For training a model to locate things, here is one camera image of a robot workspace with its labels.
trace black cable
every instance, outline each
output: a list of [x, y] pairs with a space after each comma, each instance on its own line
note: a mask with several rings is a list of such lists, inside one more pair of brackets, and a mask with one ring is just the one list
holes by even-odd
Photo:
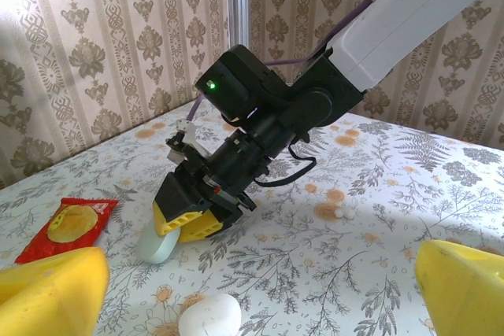
[[237, 120], [237, 121], [230, 121], [228, 120], [228, 118], [224, 115], [224, 114], [221, 114], [222, 116], [222, 119], [226, 122], [226, 124], [228, 125], [231, 125], [233, 127], [241, 127], [242, 126], [242, 123], [243, 121], [242, 120]]
[[263, 183], [261, 181], [254, 180], [254, 182], [262, 186], [264, 188], [274, 188], [276, 186], [283, 186], [287, 185], [290, 183], [293, 183], [295, 180], [299, 179], [301, 176], [305, 175], [309, 171], [311, 171], [316, 165], [317, 165], [317, 159], [315, 157], [299, 157], [293, 150], [292, 150], [292, 144], [289, 145], [289, 153], [291, 153], [291, 156], [297, 160], [297, 161], [311, 161], [310, 164], [308, 164], [306, 167], [301, 168], [299, 171], [297, 171], [295, 174], [290, 175], [286, 177], [285, 179], [280, 179], [277, 181], [268, 181], [266, 183]]

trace orange flower print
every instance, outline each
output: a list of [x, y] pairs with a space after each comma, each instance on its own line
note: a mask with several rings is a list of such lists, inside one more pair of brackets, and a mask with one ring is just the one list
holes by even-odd
[[339, 189], [330, 189], [325, 194], [325, 197], [330, 202], [340, 202], [343, 201], [343, 199], [345, 198], [345, 194]]
[[309, 269], [315, 266], [315, 263], [313, 262], [312, 259], [305, 259], [303, 261], [303, 265], [305, 266], [306, 273], [308, 273]]
[[180, 259], [179, 259], [179, 267], [182, 266], [182, 264], [185, 264], [189, 261], [189, 256], [188, 255], [184, 255], [182, 253], [182, 256], [180, 256]]
[[411, 173], [417, 173], [417, 169], [413, 168], [413, 167], [410, 167], [409, 165], [403, 167], [402, 169], [404, 169], [409, 174], [411, 174]]
[[180, 314], [190, 308], [192, 305], [196, 305], [198, 302], [205, 299], [205, 297], [200, 293], [194, 293], [188, 297], [184, 298], [184, 301], [180, 305]]
[[356, 144], [355, 139], [349, 137], [348, 135], [340, 135], [339, 137], [335, 138], [335, 141], [343, 147], [353, 147]]
[[164, 122], [157, 122], [156, 124], [152, 125], [150, 128], [151, 129], [154, 129], [154, 130], [159, 130], [159, 129], [162, 129], [163, 127], [165, 127], [165, 123]]
[[317, 192], [317, 186], [315, 184], [306, 184], [305, 185], [305, 190], [308, 193], [316, 193]]
[[415, 252], [411, 249], [411, 247], [405, 246], [403, 249], [401, 249], [401, 252], [409, 262], [414, 260]]
[[128, 177], [128, 178], [122, 180], [120, 183], [123, 184], [124, 186], [130, 186], [132, 184], [132, 178]]
[[156, 131], [153, 129], [143, 129], [140, 131], [137, 131], [135, 134], [135, 137], [137, 139], [148, 139], [152, 137], [154, 134], [156, 134]]
[[366, 247], [370, 247], [373, 244], [376, 244], [380, 247], [384, 247], [384, 244], [381, 242], [381, 239], [378, 238], [376, 235], [371, 234], [370, 232], [366, 232], [365, 234], [361, 234], [361, 239], [366, 242]]
[[426, 320], [419, 319], [419, 320], [420, 323], [422, 323], [422, 326], [427, 327], [429, 334], [431, 334], [431, 336], [435, 336], [434, 323], [432, 322], [432, 320], [430, 319]]
[[156, 305], [158, 303], [166, 303], [173, 294], [173, 289], [171, 286], [168, 285], [161, 285], [157, 288], [156, 294], [153, 294], [154, 297], [156, 297]]
[[371, 264], [378, 264], [382, 268], [386, 268], [386, 267], [388, 267], [388, 259], [384, 259], [384, 258], [382, 258], [382, 256], [380, 256], [379, 260], [374, 260], [374, 261], [372, 261]]
[[334, 202], [322, 202], [315, 206], [313, 213], [317, 218], [321, 220], [325, 220], [327, 222], [336, 222], [338, 218], [336, 218], [334, 211], [338, 208], [339, 206]]
[[350, 130], [345, 131], [345, 134], [348, 135], [348, 136], [350, 136], [350, 137], [355, 138], [355, 137], [357, 137], [361, 133], [359, 132], [359, 130], [350, 129]]
[[180, 336], [179, 325], [177, 323], [163, 323], [149, 332], [149, 336]]
[[258, 242], [266, 242], [268, 240], [268, 237], [264, 234], [257, 234], [255, 235], [256, 239]]

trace white egg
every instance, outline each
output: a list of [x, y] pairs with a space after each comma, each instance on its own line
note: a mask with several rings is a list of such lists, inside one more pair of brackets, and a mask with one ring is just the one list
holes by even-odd
[[352, 220], [353, 218], [355, 218], [355, 211], [353, 209], [351, 209], [351, 208], [345, 208], [343, 210], [343, 215], [348, 220]]
[[242, 323], [238, 301], [217, 294], [192, 305], [179, 319], [180, 336], [236, 336]]
[[343, 209], [336, 209], [334, 211], [334, 215], [336, 218], [343, 218], [343, 216], [345, 215], [344, 212], [343, 212]]

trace floral tablecloth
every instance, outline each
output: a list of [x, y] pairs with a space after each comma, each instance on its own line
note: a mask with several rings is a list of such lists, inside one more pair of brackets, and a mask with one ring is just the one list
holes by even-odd
[[[228, 292], [240, 335], [430, 335], [416, 286], [418, 246], [449, 239], [504, 252], [504, 153], [345, 115], [296, 152], [318, 165], [296, 183], [249, 188], [258, 208], [210, 240], [181, 244], [162, 265], [135, 244], [167, 172], [165, 139], [186, 105], [0, 192], [0, 263], [10, 266], [60, 198], [118, 198], [98, 240], [111, 278], [95, 333], [177, 335], [177, 316]], [[208, 102], [198, 137], [215, 150], [232, 128]], [[287, 154], [271, 179], [299, 169]], [[337, 219], [337, 208], [356, 212]]]

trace small white ball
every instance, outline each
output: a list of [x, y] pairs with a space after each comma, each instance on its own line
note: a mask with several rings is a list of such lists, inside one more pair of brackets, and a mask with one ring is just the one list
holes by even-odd
[[345, 212], [343, 211], [343, 209], [336, 209], [334, 211], [334, 215], [336, 218], [343, 218], [345, 216]]
[[355, 211], [353, 209], [350, 209], [350, 208], [345, 208], [345, 210], [343, 210], [343, 215], [348, 220], [352, 220], [353, 218], [355, 218]]

